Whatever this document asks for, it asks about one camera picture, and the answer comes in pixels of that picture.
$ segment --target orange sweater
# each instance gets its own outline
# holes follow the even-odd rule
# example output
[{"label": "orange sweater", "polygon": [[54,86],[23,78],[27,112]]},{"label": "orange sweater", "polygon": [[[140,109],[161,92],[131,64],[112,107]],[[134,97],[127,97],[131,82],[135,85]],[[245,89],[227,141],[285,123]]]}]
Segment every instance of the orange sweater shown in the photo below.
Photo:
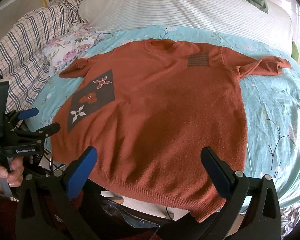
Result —
[{"label": "orange sweater", "polygon": [[90,179],[118,194],[186,209],[203,221],[223,204],[200,162],[210,146],[243,171],[247,124],[239,80],[278,75],[288,61],[254,60],[207,43],[146,40],[75,60],[60,77],[85,77],[59,109],[56,161],[98,151]]}]

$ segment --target blue floral bedsheet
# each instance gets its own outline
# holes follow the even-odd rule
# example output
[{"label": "blue floral bedsheet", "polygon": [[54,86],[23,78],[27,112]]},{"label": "blue floral bedsheet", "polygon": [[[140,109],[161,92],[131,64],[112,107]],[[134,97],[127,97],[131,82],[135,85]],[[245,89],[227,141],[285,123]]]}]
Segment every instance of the blue floral bedsheet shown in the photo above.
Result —
[{"label": "blue floral bedsheet", "polygon": [[[248,126],[244,173],[257,178],[270,174],[281,208],[300,202],[300,66],[289,55],[261,42],[202,29],[163,25],[106,34],[84,57],[149,38],[207,42],[255,59],[278,56],[291,63],[292,68],[283,69],[282,75],[248,76],[240,80]],[[28,122],[29,128],[36,130],[50,124],[81,82],[82,78],[62,79],[55,75],[33,105],[40,111]],[[46,147],[51,150],[49,140]],[[243,211],[248,204],[249,199],[246,199]]]}]

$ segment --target bolt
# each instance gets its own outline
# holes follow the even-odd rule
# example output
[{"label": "bolt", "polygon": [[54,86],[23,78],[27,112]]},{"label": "bolt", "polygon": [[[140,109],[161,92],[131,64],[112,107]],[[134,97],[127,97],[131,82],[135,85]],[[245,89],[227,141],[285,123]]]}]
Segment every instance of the bolt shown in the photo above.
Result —
[{"label": "bolt", "polygon": [[266,174],[265,178],[266,178],[266,180],[269,180],[269,181],[272,179],[272,177],[269,174]]},{"label": "bolt", "polygon": [[236,171],[235,175],[239,178],[243,177],[243,172],[242,171]]},{"label": "bolt", "polygon": [[28,174],[27,176],[26,176],[26,180],[31,180],[32,179],[32,174]]},{"label": "bolt", "polygon": [[54,176],[56,176],[56,177],[60,177],[61,175],[62,175],[62,170],[56,170],[55,172],[54,172]]}]

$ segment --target plaid fabric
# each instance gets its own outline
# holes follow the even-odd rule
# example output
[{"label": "plaid fabric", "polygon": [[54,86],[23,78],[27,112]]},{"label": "plaid fabric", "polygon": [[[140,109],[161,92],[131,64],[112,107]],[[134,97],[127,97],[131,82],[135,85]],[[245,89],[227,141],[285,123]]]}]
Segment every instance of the plaid fabric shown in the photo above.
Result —
[{"label": "plaid fabric", "polygon": [[34,103],[49,78],[40,49],[81,22],[81,1],[53,0],[23,16],[0,41],[0,75],[10,80],[8,111],[26,110]]}]

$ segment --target logo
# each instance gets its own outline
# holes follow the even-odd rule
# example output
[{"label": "logo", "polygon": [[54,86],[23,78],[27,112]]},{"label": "logo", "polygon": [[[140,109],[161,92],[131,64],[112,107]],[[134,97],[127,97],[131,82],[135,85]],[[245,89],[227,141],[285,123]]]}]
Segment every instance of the logo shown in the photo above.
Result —
[{"label": "logo", "polygon": [[35,149],[32,148],[32,149],[27,149],[27,150],[16,150],[16,153],[26,153],[26,152],[35,152]]}]

